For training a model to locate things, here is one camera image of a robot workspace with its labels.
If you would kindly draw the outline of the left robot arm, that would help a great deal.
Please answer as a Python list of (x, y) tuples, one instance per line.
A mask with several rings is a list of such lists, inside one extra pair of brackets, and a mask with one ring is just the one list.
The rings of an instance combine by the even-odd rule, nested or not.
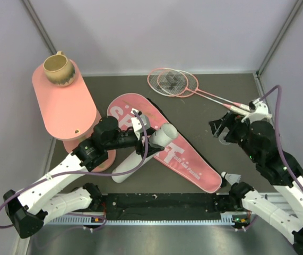
[(102, 118), (94, 126), (91, 136), (49, 173), (27, 188), (17, 192), (9, 190), (4, 194), (6, 214), (20, 238), (35, 235), (59, 216), (80, 209), (99, 209), (102, 198), (96, 185), (87, 183), (68, 194), (62, 194), (61, 190), (82, 175), (96, 175), (94, 169), (109, 158), (109, 151), (135, 149), (109, 174), (110, 177), (125, 180), (163, 151), (178, 135), (169, 123), (158, 129), (153, 128), (144, 114), (136, 113), (131, 121), (132, 126), (122, 130), (115, 117)]

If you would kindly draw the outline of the white shuttlecock pair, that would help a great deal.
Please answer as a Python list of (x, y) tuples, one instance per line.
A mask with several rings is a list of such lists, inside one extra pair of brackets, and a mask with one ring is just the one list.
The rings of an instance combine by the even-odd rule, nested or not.
[(221, 177), (226, 180), (230, 185), (234, 185), (241, 181), (241, 175), (239, 174), (230, 174), (227, 172), (222, 172)]

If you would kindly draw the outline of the white pink badminton racket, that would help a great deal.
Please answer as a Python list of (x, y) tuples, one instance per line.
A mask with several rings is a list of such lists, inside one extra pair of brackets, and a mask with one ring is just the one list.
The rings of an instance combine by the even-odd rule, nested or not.
[(187, 98), (192, 95), (201, 96), (241, 115), (243, 117), (242, 122), (245, 122), (245, 120), (250, 122), (260, 121), (265, 118), (269, 120), (272, 118), (267, 104), (259, 98), (246, 105), (214, 95), (201, 90), (197, 77), (183, 70), (167, 67), (154, 69), (148, 75), (147, 83), (156, 93), (166, 97)]

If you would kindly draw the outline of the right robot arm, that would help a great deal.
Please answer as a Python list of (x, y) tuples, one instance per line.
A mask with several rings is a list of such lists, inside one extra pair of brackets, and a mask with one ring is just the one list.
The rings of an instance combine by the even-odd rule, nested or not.
[(245, 182), (230, 182), (230, 206), (255, 213), (279, 231), (297, 254), (303, 254), (303, 169), (287, 152), (281, 159), (274, 127), (264, 120), (242, 122), (239, 115), (231, 112), (209, 125), (214, 137), (224, 129), (229, 130), (224, 140), (237, 144), (245, 152), (256, 170), (286, 199), (293, 213), (269, 202)]

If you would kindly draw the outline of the pink racket bag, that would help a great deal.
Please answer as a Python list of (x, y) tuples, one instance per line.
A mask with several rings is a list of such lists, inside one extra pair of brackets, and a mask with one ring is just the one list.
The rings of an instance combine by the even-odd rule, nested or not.
[[(151, 127), (159, 129), (170, 123), (163, 111), (151, 100), (137, 93), (126, 93), (118, 96), (108, 106), (107, 115), (118, 119), (121, 129), (132, 126), (133, 110), (139, 110), (149, 118)], [(217, 192), (222, 184), (220, 174), (209, 164), (203, 156), (179, 132), (177, 138), (171, 139), (161, 131), (153, 135), (149, 141), (153, 145), (164, 147), (163, 151), (154, 158), (186, 178), (207, 193)]]

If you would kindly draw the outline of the clear plastic tube lid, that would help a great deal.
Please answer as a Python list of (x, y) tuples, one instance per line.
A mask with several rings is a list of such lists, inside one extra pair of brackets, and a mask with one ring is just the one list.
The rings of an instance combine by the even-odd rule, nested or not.
[(226, 141), (226, 135), (227, 132), (222, 132), (219, 136), (218, 136), (218, 140), (222, 145), (230, 145), (231, 143)]

